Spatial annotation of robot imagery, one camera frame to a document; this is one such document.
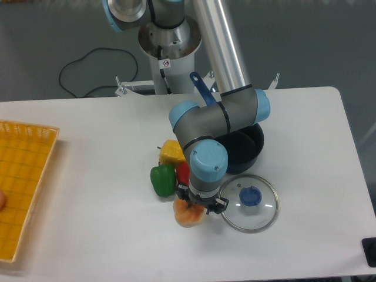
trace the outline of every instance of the blue handle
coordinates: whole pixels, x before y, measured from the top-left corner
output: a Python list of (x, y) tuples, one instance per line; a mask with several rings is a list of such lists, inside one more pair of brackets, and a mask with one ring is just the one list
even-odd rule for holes
[(192, 80), (195, 87), (197, 88), (197, 90), (200, 92), (207, 106), (217, 103), (211, 91), (206, 87), (204, 81), (202, 80), (201, 76), (197, 72), (192, 72), (189, 75), (189, 77)]

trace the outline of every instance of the black cable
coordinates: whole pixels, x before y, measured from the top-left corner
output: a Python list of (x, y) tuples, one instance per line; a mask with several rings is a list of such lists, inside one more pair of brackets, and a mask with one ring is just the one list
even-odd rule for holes
[(149, 4), (150, 17), (152, 19), (153, 24), (155, 24), (155, 10), (153, 0), (147, 0), (147, 3)]
[(87, 53), (85, 56), (83, 56), (82, 58), (78, 59), (78, 60), (75, 60), (73, 62), (70, 62), (70, 63), (67, 63), (63, 68), (62, 70), (60, 71), (60, 74), (59, 74), (59, 84), (60, 84), (60, 87), (62, 89), (64, 89), (65, 91), (67, 91), (69, 94), (71, 94), (74, 98), (88, 98), (88, 97), (91, 97), (90, 94), (99, 90), (99, 89), (104, 89), (104, 88), (117, 88), (118, 86), (117, 85), (102, 85), (102, 86), (99, 86), (97, 88), (94, 88), (92, 90), (90, 90), (88, 93), (86, 93), (85, 95), (83, 95), (82, 97), (78, 97), (76, 96), (73, 92), (69, 91), (67, 88), (65, 88), (63, 86), (63, 84), (61, 83), (61, 77), (62, 77), (62, 74), (64, 72), (64, 70), (70, 66), (71, 64), (74, 64), (74, 63), (78, 63), (82, 60), (84, 60), (87, 56), (89, 56), (91, 53), (94, 53), (96, 51), (119, 51), (119, 52), (124, 52), (124, 53), (127, 53), (128, 55), (130, 55), (133, 60), (135, 61), (135, 64), (136, 64), (136, 71), (135, 71), (135, 75), (133, 75), (133, 78), (130, 80), (130, 81), (134, 81), (134, 79), (137, 77), (137, 74), (139, 73), (139, 64), (137, 62), (137, 59), (136, 57), (134, 56), (134, 54), (132, 54), (131, 52), (127, 51), (127, 50), (123, 50), (123, 49), (117, 49), (117, 48), (108, 48), (108, 47), (98, 47), (98, 48), (95, 48), (95, 49), (92, 49), (89, 53)]
[[(157, 59), (160, 61), (162, 60), (162, 46), (158, 45), (158, 54), (157, 54)], [(169, 86), (169, 83), (167, 81), (167, 78), (166, 78), (166, 75), (165, 75), (165, 70), (159, 68), (159, 72), (160, 72), (160, 75), (161, 77), (163, 78), (164, 80), (164, 84), (166, 84), (166, 89), (167, 89), (167, 93), (168, 94), (172, 94), (172, 91), (171, 91), (171, 88)]]

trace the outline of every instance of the yellow bell pepper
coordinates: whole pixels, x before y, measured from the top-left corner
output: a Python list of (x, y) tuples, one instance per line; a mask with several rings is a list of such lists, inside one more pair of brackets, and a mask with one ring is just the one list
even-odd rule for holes
[(160, 148), (159, 161), (161, 164), (170, 163), (174, 167), (186, 161), (182, 148), (176, 140), (167, 140)]

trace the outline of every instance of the metal pole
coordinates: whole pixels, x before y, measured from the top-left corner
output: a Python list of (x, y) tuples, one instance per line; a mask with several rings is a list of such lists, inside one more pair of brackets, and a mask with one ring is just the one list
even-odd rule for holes
[(192, 0), (221, 93), (251, 84), (225, 0)]

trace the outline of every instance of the glass lid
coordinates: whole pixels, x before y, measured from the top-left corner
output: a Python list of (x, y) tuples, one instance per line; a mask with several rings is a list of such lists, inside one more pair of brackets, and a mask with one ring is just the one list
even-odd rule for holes
[(220, 197), (229, 200), (222, 217), (240, 232), (265, 230), (276, 219), (279, 210), (278, 195), (272, 185), (252, 174), (234, 176), (224, 182)]

